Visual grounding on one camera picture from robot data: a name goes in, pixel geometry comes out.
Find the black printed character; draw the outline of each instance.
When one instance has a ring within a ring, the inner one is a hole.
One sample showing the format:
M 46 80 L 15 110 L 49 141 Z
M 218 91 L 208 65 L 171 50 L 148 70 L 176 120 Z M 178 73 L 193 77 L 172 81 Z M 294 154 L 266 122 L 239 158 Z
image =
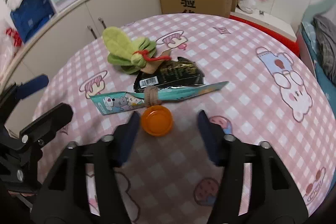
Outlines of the black printed character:
M 189 12 L 188 12 L 188 10 L 184 9 L 184 11 L 182 12 L 182 14 L 185 14 L 185 13 L 194 14 L 195 12 L 192 11 L 192 10 L 189 10 Z
M 195 0 L 181 0 L 181 4 L 183 4 L 183 7 L 196 8 Z

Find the black snack package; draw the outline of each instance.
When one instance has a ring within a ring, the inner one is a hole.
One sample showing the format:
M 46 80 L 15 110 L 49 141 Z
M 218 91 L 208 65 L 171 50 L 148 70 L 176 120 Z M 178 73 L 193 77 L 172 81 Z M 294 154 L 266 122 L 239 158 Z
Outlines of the black snack package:
M 154 85 L 159 90 L 170 87 L 203 85 L 203 72 L 196 63 L 184 57 L 178 61 L 165 61 L 153 74 L 140 72 L 134 82 L 134 90 L 143 93 L 149 85 Z

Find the gray blanket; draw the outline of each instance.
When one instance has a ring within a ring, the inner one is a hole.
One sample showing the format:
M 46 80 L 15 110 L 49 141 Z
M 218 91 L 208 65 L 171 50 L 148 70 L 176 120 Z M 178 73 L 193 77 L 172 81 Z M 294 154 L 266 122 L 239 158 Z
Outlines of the gray blanket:
M 336 85 L 336 26 L 321 15 L 314 17 L 313 25 L 320 47 L 323 71 L 329 80 Z

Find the blue handle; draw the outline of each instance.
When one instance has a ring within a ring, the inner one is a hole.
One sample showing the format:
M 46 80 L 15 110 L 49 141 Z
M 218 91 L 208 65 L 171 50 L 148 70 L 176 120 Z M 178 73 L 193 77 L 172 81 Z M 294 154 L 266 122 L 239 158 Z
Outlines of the blue handle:
M 45 88 L 49 83 L 47 75 L 40 75 L 34 79 L 31 79 L 27 83 L 20 85 L 17 89 L 16 98 L 24 99 L 35 92 Z

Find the green plush toy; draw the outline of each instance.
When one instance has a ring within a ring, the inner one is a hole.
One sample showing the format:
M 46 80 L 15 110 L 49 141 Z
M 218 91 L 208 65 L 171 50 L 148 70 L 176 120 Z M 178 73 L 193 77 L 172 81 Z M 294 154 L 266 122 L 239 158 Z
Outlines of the green plush toy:
M 145 69 L 148 62 L 171 59 L 169 56 L 152 58 L 156 53 L 155 41 L 150 41 L 147 37 L 131 41 L 127 34 L 117 27 L 105 29 L 103 40 L 110 52 L 107 61 L 121 66 L 128 74 Z

